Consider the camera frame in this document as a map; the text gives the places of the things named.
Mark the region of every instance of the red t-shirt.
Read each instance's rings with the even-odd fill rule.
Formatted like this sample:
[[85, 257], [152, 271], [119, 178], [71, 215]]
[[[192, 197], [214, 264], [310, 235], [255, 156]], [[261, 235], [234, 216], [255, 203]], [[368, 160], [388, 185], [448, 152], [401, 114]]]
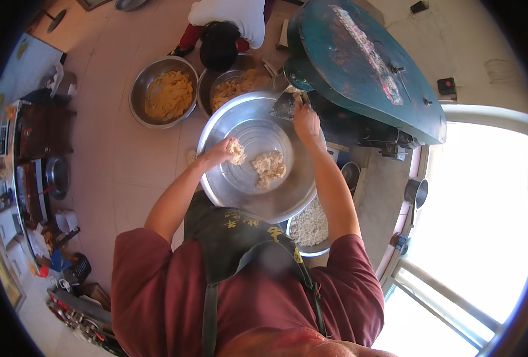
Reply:
[[[327, 335], [370, 347], [383, 327], [383, 292], [363, 241], [346, 235], [331, 246], [327, 267], [311, 269], [321, 284]], [[173, 253], [157, 233], [139, 228], [115, 241], [111, 282], [113, 331], [138, 356], [201, 356], [206, 278], [200, 244]], [[249, 264], [218, 289], [215, 354], [257, 328], [317, 330], [314, 311], [295, 275], [270, 276]]]

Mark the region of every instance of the black apron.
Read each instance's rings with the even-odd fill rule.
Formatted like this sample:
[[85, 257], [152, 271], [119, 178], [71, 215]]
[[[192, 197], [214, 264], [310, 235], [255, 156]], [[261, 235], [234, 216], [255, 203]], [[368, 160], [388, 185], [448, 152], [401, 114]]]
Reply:
[[286, 257], [290, 271], [308, 291], [319, 332], [326, 335], [319, 286], [312, 281], [294, 241], [278, 225], [270, 225], [237, 209], [215, 207], [204, 191], [199, 191], [194, 194], [184, 218], [184, 240], [189, 239], [200, 243], [206, 272], [203, 357], [212, 357], [217, 345], [218, 284], [236, 275], [263, 253]]

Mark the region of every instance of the green machine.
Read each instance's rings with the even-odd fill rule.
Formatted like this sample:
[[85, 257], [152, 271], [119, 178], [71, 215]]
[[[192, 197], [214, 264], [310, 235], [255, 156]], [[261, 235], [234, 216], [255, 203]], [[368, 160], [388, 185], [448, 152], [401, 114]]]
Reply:
[[349, 0], [310, 0], [289, 20], [284, 74], [308, 92], [328, 141], [406, 148], [442, 144], [446, 118], [422, 72], [367, 11]]

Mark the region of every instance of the black hair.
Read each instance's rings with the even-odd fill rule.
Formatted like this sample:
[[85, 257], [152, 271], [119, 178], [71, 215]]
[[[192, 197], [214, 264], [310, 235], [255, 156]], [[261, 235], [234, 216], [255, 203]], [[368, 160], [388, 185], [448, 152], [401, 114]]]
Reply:
[[240, 38], [238, 26], [232, 22], [214, 21], [206, 25], [200, 39], [200, 61], [212, 71], [226, 72], [236, 57], [236, 41]]

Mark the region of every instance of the white shirt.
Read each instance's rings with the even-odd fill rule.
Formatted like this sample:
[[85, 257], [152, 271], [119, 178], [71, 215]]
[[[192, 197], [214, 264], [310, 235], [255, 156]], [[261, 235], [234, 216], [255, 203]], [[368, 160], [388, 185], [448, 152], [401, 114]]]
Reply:
[[266, 33], [264, 3], [265, 0], [200, 0], [192, 4], [189, 23], [205, 26], [212, 21], [233, 22], [250, 48], [260, 48]]

